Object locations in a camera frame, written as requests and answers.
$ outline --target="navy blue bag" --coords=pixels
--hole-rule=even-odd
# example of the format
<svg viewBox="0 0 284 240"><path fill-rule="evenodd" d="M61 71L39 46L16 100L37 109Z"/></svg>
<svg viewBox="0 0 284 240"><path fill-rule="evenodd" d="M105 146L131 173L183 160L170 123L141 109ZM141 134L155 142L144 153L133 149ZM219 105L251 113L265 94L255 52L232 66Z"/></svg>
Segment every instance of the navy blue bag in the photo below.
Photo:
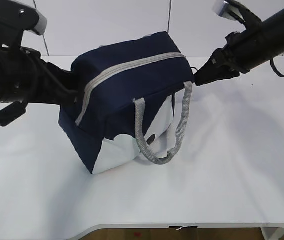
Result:
<svg viewBox="0 0 284 240"><path fill-rule="evenodd" d="M140 154L163 165L181 148L189 117L191 67L166 32L103 46L79 56L71 71L83 89L63 107L59 124L92 174L123 165ZM150 145L174 119L175 93L185 89L176 146L158 158Z"/></svg>

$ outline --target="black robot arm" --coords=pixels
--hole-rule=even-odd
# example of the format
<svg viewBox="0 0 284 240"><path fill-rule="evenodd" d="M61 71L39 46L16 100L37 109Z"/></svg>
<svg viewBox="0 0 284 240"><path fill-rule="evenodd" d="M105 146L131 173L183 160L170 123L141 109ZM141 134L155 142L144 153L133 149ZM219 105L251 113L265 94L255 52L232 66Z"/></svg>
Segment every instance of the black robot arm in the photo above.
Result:
<svg viewBox="0 0 284 240"><path fill-rule="evenodd" d="M197 86L239 77L284 53L284 9L266 21L234 0L221 0L215 9L221 17L244 24L242 33L226 37L226 46L214 51L209 61L195 74Z"/></svg>
<svg viewBox="0 0 284 240"><path fill-rule="evenodd" d="M77 76L21 47L24 31L41 36L46 27L46 18L36 9L0 0L0 103L12 103L0 111L0 126L25 114L29 103L66 106L77 100Z"/></svg>

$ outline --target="white wall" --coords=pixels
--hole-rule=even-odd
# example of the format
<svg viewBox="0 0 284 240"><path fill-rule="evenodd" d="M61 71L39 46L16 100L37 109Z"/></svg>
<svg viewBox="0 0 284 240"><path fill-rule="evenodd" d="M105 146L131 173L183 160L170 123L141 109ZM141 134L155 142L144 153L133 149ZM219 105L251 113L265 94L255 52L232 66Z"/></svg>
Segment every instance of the white wall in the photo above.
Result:
<svg viewBox="0 0 284 240"><path fill-rule="evenodd" d="M170 35L183 54L189 57L210 56L224 47L225 37L245 29L238 22L217 16L212 7L216 0L173 0ZM261 18L268 19L284 9L284 0L240 0Z"/></svg>
<svg viewBox="0 0 284 240"><path fill-rule="evenodd" d="M34 6L33 0L20 0ZM284 8L284 0L240 0L262 20ZM166 31L170 0L35 0L48 20L45 38L50 55L78 56L110 45ZM215 0L172 0L170 35L190 57L210 56L225 37L244 27L218 17ZM23 45L46 55L43 38L25 33Z"/></svg>

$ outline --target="wooden floor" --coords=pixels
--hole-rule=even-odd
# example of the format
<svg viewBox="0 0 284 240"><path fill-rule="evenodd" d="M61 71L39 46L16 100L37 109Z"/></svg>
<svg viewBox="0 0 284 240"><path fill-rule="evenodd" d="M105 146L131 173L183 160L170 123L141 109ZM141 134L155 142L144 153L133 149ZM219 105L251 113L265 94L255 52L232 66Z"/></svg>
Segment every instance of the wooden floor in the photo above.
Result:
<svg viewBox="0 0 284 240"><path fill-rule="evenodd" d="M82 240L264 240L259 228L102 229Z"/></svg>

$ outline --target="white bag panel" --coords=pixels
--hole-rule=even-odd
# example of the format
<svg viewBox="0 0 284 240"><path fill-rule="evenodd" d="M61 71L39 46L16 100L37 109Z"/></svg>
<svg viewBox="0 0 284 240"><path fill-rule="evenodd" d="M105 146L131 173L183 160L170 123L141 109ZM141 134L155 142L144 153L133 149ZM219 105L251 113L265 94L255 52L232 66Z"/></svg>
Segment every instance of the white bag panel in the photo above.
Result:
<svg viewBox="0 0 284 240"><path fill-rule="evenodd" d="M155 139L159 138L167 131L173 119L172 96L169 96L155 116L145 135L145 139L148 140L152 135L155 135ZM118 135L113 141L104 139L92 173L100 174L126 164L139 154L140 149L137 140L130 135Z"/></svg>

